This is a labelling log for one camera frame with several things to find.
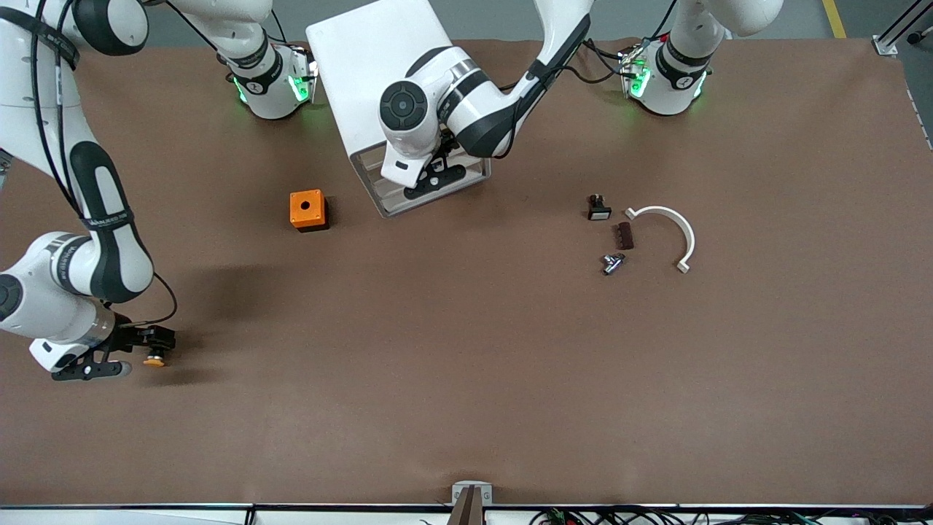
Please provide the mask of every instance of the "metal frame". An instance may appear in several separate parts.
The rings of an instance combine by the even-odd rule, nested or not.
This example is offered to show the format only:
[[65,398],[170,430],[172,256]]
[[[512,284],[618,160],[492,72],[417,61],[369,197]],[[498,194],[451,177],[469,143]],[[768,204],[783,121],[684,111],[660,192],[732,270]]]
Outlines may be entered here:
[[[920,504],[487,504],[484,510],[540,510],[561,507],[588,511],[639,506],[690,513],[747,514],[756,509],[792,508],[803,513],[818,514],[830,509],[855,509],[880,514],[880,511],[919,511],[933,507]],[[249,510],[304,512],[450,512],[448,504],[0,504],[0,510]]]
[[[406,211],[411,211],[418,206],[424,206],[428,203],[432,203],[442,197],[446,197],[451,193],[459,192],[463,188],[472,186],[483,182],[487,178],[491,177],[493,174],[493,163],[492,159],[478,159],[475,157],[470,157],[466,155],[461,149],[455,151],[448,157],[448,161],[451,165],[461,164],[466,168],[466,177],[458,180],[452,184],[447,185],[444,188],[436,192],[423,195],[415,200],[407,201],[401,205],[392,206],[391,209],[386,207],[388,200],[397,200],[397,195],[402,192],[403,188],[397,185],[395,182],[390,182],[387,179],[383,178],[380,174],[382,169],[382,160],[385,156],[385,142],[376,144],[370,148],[357,151],[350,155],[350,164],[353,165],[356,175],[359,177],[360,181],[363,183],[363,187],[366,188],[369,197],[372,199],[376,209],[379,210],[379,214],[384,218],[388,219],[396,215],[405,213]],[[367,159],[375,158],[376,162]],[[389,197],[383,197],[380,194],[379,188],[377,186],[389,185],[394,187],[390,191],[392,193]]]
[[913,4],[901,13],[883,33],[871,38],[874,48],[882,56],[898,54],[897,43],[906,35],[914,24],[933,7],[933,0],[914,0]]

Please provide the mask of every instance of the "white semicircular pipe clamp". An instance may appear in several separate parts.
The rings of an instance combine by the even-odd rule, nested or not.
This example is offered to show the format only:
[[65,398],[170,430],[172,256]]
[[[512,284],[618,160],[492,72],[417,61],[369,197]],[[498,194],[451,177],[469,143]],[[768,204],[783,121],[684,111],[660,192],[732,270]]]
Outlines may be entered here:
[[663,215],[664,217],[677,223],[677,226],[680,226],[680,229],[684,231],[684,236],[687,238],[687,253],[684,254],[683,258],[677,262],[677,269],[681,273],[686,274],[690,271],[690,267],[687,264],[687,260],[693,255],[693,249],[696,247],[697,239],[696,235],[693,234],[693,228],[690,226],[690,223],[684,219],[683,215],[680,215],[673,209],[664,206],[648,206],[635,211],[631,208],[625,210],[625,215],[629,216],[629,219],[634,220],[636,217],[644,215],[646,213],[656,213],[658,215]]

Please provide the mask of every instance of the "wire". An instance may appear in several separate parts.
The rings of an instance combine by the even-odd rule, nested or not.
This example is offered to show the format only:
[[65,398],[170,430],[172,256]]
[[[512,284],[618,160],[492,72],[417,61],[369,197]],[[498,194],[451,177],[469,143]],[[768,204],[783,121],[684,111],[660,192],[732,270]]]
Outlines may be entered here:
[[172,2],[168,2],[168,1],[167,1],[167,2],[165,2],[165,5],[168,6],[168,7],[171,7],[171,8],[172,8],[172,11],[174,11],[179,17],[181,17],[181,20],[185,21],[185,23],[188,25],[188,27],[190,27],[192,31],[194,31],[195,33],[197,33],[198,36],[201,37],[201,40],[204,41],[205,44],[207,44],[208,46],[210,46],[212,50],[217,51],[217,46],[215,46],[213,42],[211,42],[210,40],[208,40],[208,39],[207,39],[207,36],[204,36],[204,33],[202,33],[197,27],[194,26],[193,23],[191,23],[190,20],[188,20],[188,17],[185,16],[185,13],[181,12],[181,10],[178,9],[178,7],[175,7],[174,4],[173,4]]
[[253,525],[256,523],[256,506],[251,505],[246,509],[246,517],[243,520],[243,525]]
[[668,6],[667,12],[664,13],[664,18],[661,19],[661,23],[658,24],[658,29],[654,30],[654,34],[651,35],[651,40],[657,40],[658,35],[661,33],[661,29],[664,27],[664,24],[667,23],[667,19],[671,17],[671,12],[674,11],[674,6],[677,4],[677,0],[673,0],[671,5]]
[[634,50],[635,48],[638,47],[637,45],[629,46],[628,48],[625,48],[625,49],[623,49],[623,50],[619,50],[619,52],[616,53],[615,55],[612,55],[611,53],[607,53],[607,52],[605,52],[605,51],[600,50],[599,48],[597,48],[597,47],[596,47],[596,43],[592,41],[592,38],[590,38],[589,40],[586,40],[586,41],[584,42],[584,45],[586,45],[586,44],[589,44],[589,45],[587,45],[587,48],[590,48],[591,50],[593,50],[593,52],[596,53],[596,58],[598,58],[599,61],[603,63],[603,65],[606,67],[606,69],[608,69],[609,71],[612,71],[613,73],[615,73],[616,75],[619,75],[620,77],[628,77],[628,74],[622,72],[622,66],[620,66],[619,68],[613,67],[612,64],[610,64],[609,62],[606,61],[606,58],[604,57],[604,54],[605,54],[605,55],[609,55],[609,56],[611,56],[612,58],[614,58],[614,59],[616,59],[616,60],[619,60],[619,59],[620,59],[620,55],[625,55],[625,54],[631,52],[632,50]]
[[[39,0],[38,5],[35,9],[35,19],[42,21],[42,11],[45,9],[46,0]],[[77,205],[74,200],[68,193],[68,189],[65,187],[62,182],[62,178],[59,176],[58,168],[55,167],[55,161],[52,159],[52,151],[49,147],[49,139],[46,137],[46,127],[45,120],[42,119],[42,101],[39,99],[39,69],[38,69],[38,46],[39,46],[39,35],[33,33],[33,39],[30,42],[30,77],[33,83],[33,102],[35,103],[35,126],[38,128],[39,132],[39,141],[42,143],[42,151],[46,154],[46,161],[49,163],[49,171],[52,174],[52,178],[55,179],[55,183],[58,185],[59,190],[62,192],[65,200],[68,202],[68,205],[75,210],[80,216],[80,211],[77,209]]]
[[[547,85],[548,85],[548,81],[550,80],[550,78],[551,78],[551,77],[554,77],[554,76],[556,76],[556,75],[558,75],[561,71],[569,71],[569,72],[573,73],[577,78],[579,78],[579,80],[580,80],[581,82],[585,82],[585,83],[587,83],[587,84],[599,84],[599,83],[601,83],[601,82],[605,82],[605,81],[609,80],[610,78],[613,78],[613,77],[616,76],[616,75],[623,76],[623,77],[628,77],[629,75],[631,75],[631,74],[629,74],[629,73],[617,72],[615,69],[613,69],[613,70],[610,71],[609,74],[606,75],[605,77],[601,77],[601,78],[586,78],[586,77],[583,77],[583,75],[582,75],[574,66],[572,66],[572,65],[559,65],[559,66],[554,67],[553,69],[551,69],[551,71],[549,71],[548,74],[545,75],[544,78],[542,78],[542,79],[539,81],[539,82],[541,82],[541,85],[545,86],[545,88],[544,88],[545,92],[548,90]],[[501,89],[506,89],[506,88],[509,88],[509,89],[510,89],[509,86],[506,86],[506,87],[504,87],[504,88],[500,88],[500,90],[501,90]],[[521,101],[516,101],[515,104],[512,105],[512,108],[513,108],[513,109],[512,109],[512,124],[511,124],[511,128],[510,128],[510,130],[509,130],[509,132],[508,132],[508,146],[506,146],[506,150],[503,151],[501,155],[495,155],[495,156],[493,157],[494,159],[505,159],[506,157],[508,157],[508,154],[511,153],[511,151],[512,151],[512,145],[515,143],[515,134],[516,134],[516,132],[518,131],[516,128],[518,127],[518,122],[519,122],[519,105],[520,105],[520,102],[521,102]]]
[[147,326],[149,324],[157,324],[157,323],[164,322],[164,321],[167,321],[173,318],[175,313],[178,312],[178,298],[175,297],[174,290],[172,290],[172,287],[169,286],[169,283],[165,282],[165,279],[163,279],[162,276],[160,276],[158,272],[153,272],[152,275],[154,275],[156,279],[158,279],[159,282],[162,283],[162,286],[165,287],[165,290],[168,291],[169,295],[172,297],[172,311],[169,313],[169,315],[163,318],[145,320],[142,322],[130,322],[126,324],[121,324],[119,325],[119,328],[134,328],[137,326]]
[[[56,29],[60,32],[64,27],[64,19],[68,14],[68,8],[75,2],[75,0],[67,0],[62,7],[62,14],[59,15],[58,26]],[[59,136],[59,155],[61,156],[62,161],[62,171],[64,173],[64,183],[65,188],[68,190],[68,202],[72,205],[77,211],[77,199],[75,198],[75,189],[71,185],[71,174],[68,170],[67,156],[65,155],[64,147],[64,100],[62,93],[62,54],[56,50],[55,51],[55,95],[56,95],[56,117],[58,120],[58,136]]]
[[599,49],[598,47],[596,47],[596,44],[595,44],[595,42],[592,41],[592,38],[589,38],[589,39],[587,39],[587,40],[584,40],[584,41],[583,41],[583,45],[586,46],[587,48],[589,48],[590,50],[592,50],[592,51],[598,53],[600,56],[603,56],[603,57],[606,57],[606,58],[611,58],[611,59],[618,59],[618,58],[619,58],[619,55],[618,55],[618,54],[612,54],[612,53],[610,53],[609,51],[601,50],[601,49]]
[[534,516],[532,516],[530,520],[528,520],[528,525],[535,525],[535,521],[537,521],[538,518],[541,518],[542,516],[546,516],[547,514],[548,514],[548,511],[546,511],[546,510],[542,510],[542,511],[538,512],[537,514],[535,514]]
[[282,29],[282,23],[279,21],[279,15],[275,14],[275,9],[272,10],[272,17],[275,19],[275,25],[279,27],[279,35],[282,36],[282,39],[279,41],[285,44],[287,41],[287,39],[285,38],[285,31],[283,31]]
[[567,512],[567,514],[569,514],[571,518],[576,518],[580,522],[580,525],[595,525],[589,518],[583,516],[583,513],[570,511]]

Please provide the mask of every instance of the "orange box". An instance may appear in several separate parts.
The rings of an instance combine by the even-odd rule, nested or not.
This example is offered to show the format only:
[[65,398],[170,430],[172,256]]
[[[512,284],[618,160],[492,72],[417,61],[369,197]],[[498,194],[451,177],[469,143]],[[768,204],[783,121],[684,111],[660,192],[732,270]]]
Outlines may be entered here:
[[299,232],[319,232],[330,228],[327,199],[320,190],[292,193],[288,207],[292,226]]

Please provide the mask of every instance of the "brown table mat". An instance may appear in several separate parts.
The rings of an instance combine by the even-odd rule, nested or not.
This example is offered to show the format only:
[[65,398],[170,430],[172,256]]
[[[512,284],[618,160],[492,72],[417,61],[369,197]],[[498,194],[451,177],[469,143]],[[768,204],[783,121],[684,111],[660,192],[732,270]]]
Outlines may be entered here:
[[[463,46],[508,83],[539,43]],[[927,503],[933,177],[901,66],[863,40],[714,65],[673,118],[565,74],[491,180],[383,220],[326,105],[259,121],[208,50],[87,56],[179,349],[59,384],[0,334],[0,501],[424,503],[479,478],[504,503]],[[297,234],[310,188],[335,224]],[[0,198],[4,265],[80,232],[32,169]],[[692,270],[645,217],[603,277],[651,205],[692,222]],[[118,311],[168,307],[154,285]]]

